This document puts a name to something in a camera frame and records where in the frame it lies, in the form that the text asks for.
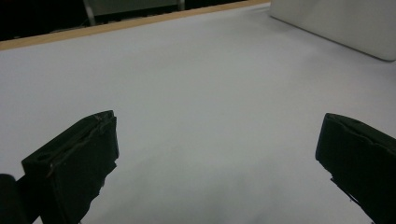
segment wooden trim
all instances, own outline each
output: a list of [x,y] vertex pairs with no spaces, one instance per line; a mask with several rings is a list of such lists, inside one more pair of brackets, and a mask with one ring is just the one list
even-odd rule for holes
[[32,46],[37,44],[45,44],[45,43],[50,43],[50,42],[55,42],[70,38],[86,36],[86,35],[96,35],[105,32],[151,24],[159,21],[170,21],[170,20],[189,17],[189,16],[202,15],[211,12],[235,9],[239,7],[250,7],[250,6],[255,6],[258,4],[264,4],[269,2],[270,0],[247,0],[242,2],[231,3],[231,4],[213,6],[213,7],[202,7],[192,10],[179,11],[179,12],[174,12],[159,16],[130,20],[130,21],[114,22],[105,25],[98,25],[98,26],[86,27],[76,30],[63,31],[48,35],[37,35],[37,36],[20,38],[20,39],[0,41],[0,50],[15,49],[15,48],[21,48],[21,47]]

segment white table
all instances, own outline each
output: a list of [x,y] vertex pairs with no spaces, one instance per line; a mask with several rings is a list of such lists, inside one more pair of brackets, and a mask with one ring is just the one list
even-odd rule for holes
[[0,51],[0,172],[113,109],[118,168],[84,224],[369,224],[315,150],[326,112],[396,136],[396,63],[268,10]]

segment table surface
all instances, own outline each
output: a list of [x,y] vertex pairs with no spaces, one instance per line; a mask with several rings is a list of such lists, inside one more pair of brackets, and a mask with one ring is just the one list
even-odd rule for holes
[[369,224],[315,161],[321,122],[396,136],[395,63],[269,4],[1,50],[0,67],[1,173],[20,178],[58,133],[115,111],[118,167],[84,224]]

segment white tabletop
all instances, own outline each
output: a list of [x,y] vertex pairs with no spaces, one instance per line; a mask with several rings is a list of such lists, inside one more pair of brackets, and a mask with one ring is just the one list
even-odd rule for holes
[[315,150],[326,112],[396,136],[396,63],[268,10],[0,51],[0,173],[113,109],[118,167],[84,224],[369,224]]

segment brown edge strip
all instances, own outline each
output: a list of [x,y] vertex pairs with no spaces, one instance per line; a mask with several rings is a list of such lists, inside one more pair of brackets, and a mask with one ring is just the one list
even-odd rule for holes
[[235,8],[239,8],[239,7],[250,7],[250,6],[255,6],[258,4],[264,4],[264,3],[269,3],[269,2],[270,2],[270,0],[247,0],[247,1],[219,5],[219,6],[214,6],[214,7],[202,7],[202,8],[192,9],[192,10],[179,11],[179,12],[174,12],[174,13],[169,13],[169,14],[164,14],[164,15],[159,15],[159,16],[146,17],[146,18],[136,19],[136,20],[131,20],[131,21],[114,22],[114,23],[105,24],[105,25],[98,25],[98,26],[86,27],[86,28],[81,28],[81,29],[76,29],[76,30],[63,31],[63,32],[53,33],[53,34],[48,34],[48,35],[37,35],[37,36],[20,38],[20,39],[0,41],[0,50],[16,49],[16,48],[27,47],[27,46],[37,45],[37,44],[45,44],[45,43],[50,43],[50,42],[55,42],[55,41],[60,41],[60,40],[66,40],[66,39],[86,36],[86,35],[96,35],[96,34],[101,34],[101,33],[105,33],[105,32],[116,31],[116,30],[151,24],[151,23],[160,22],[160,21],[170,21],[170,20],[175,20],[175,19],[189,17],[189,16],[202,15],[202,14],[211,13],[211,12],[235,9]]

